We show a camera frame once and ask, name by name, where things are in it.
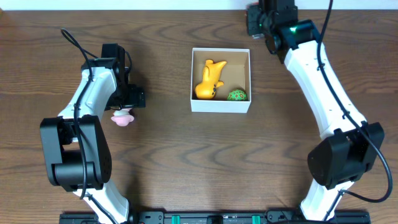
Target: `black mounting rail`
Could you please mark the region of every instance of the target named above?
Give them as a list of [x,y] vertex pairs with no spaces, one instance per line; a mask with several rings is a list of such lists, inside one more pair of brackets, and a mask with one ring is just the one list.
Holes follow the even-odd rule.
[[[271,223],[302,223],[302,224],[370,224],[368,212],[336,211],[335,217],[327,222],[308,221],[297,210],[271,209],[257,213],[163,213],[141,212],[138,220],[127,223],[135,224],[271,224]],[[62,214],[60,224],[99,224],[98,216],[92,213]]]

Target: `green toy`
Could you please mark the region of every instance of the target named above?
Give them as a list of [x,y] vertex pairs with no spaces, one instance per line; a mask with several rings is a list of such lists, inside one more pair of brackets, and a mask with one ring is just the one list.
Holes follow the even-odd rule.
[[248,100],[248,96],[243,90],[234,90],[228,94],[228,101],[246,101]]

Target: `cardboard box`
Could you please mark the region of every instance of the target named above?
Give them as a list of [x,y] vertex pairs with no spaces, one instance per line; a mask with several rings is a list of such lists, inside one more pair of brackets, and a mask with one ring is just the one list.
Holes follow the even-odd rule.
[[[221,71],[220,81],[224,85],[217,88],[212,100],[199,100],[195,87],[202,81],[205,62],[227,61]],[[250,50],[249,49],[211,49],[192,50],[191,109],[192,112],[247,113],[251,104]],[[246,92],[247,101],[227,101],[228,93],[240,89]]]

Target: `black bracket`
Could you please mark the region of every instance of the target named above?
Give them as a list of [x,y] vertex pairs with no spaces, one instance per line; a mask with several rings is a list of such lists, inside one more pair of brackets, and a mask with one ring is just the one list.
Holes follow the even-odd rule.
[[298,20],[294,0],[260,0],[246,11],[246,26],[249,35],[262,34],[271,54],[277,54],[284,63],[289,49],[299,44],[318,41],[319,32],[311,20]]
[[[118,44],[103,44],[101,58],[89,59],[91,67],[105,67],[113,70],[116,77],[116,91],[112,93],[106,104],[105,110],[117,108],[143,108],[145,107],[145,94],[142,88],[129,84],[129,73],[125,67],[124,48]],[[81,69],[87,69],[84,63]]]

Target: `green connector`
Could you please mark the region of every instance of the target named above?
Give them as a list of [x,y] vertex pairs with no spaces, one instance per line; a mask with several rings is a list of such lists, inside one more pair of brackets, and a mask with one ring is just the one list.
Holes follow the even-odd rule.
[[180,224],[180,216],[179,215],[172,216],[172,224]]
[[261,217],[259,215],[253,215],[251,219],[252,224],[261,224]]

